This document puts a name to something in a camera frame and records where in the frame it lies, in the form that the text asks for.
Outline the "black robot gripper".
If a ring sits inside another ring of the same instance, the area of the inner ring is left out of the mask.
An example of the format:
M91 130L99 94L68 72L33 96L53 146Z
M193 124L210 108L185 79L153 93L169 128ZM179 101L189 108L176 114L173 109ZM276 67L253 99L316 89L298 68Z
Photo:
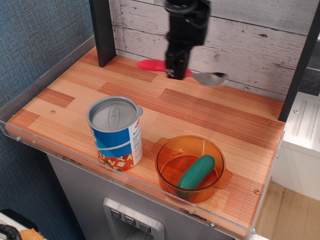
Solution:
M166 0L169 14L168 48L165 54L166 75L182 80L186 76L190 50L202 46L207 36L211 2L209 0Z

